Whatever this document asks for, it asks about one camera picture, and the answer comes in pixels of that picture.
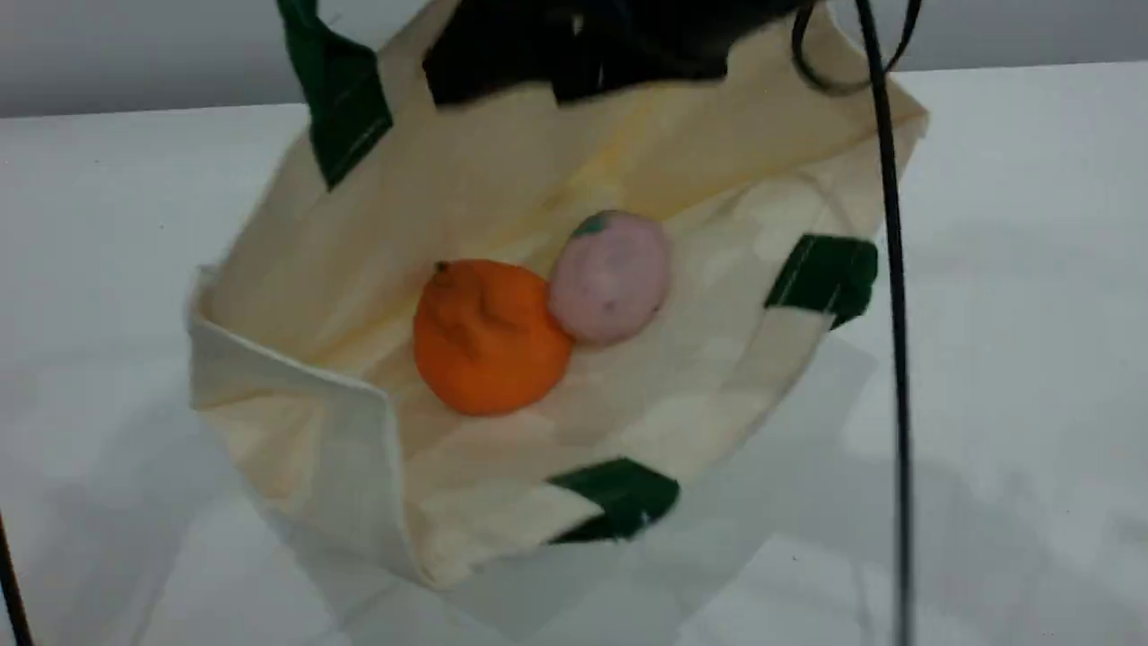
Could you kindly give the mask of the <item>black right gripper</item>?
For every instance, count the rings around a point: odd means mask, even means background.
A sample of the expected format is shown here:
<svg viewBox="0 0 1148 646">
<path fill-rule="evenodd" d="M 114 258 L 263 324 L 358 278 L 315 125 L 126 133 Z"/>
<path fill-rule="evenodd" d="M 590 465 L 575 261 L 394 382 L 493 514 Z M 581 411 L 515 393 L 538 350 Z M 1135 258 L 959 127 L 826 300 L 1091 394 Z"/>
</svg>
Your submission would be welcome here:
<svg viewBox="0 0 1148 646">
<path fill-rule="evenodd" d="M 521 84 L 559 103 L 652 83 L 721 81 L 734 45 L 799 1 L 461 1 L 422 59 L 439 106 Z"/>
</svg>

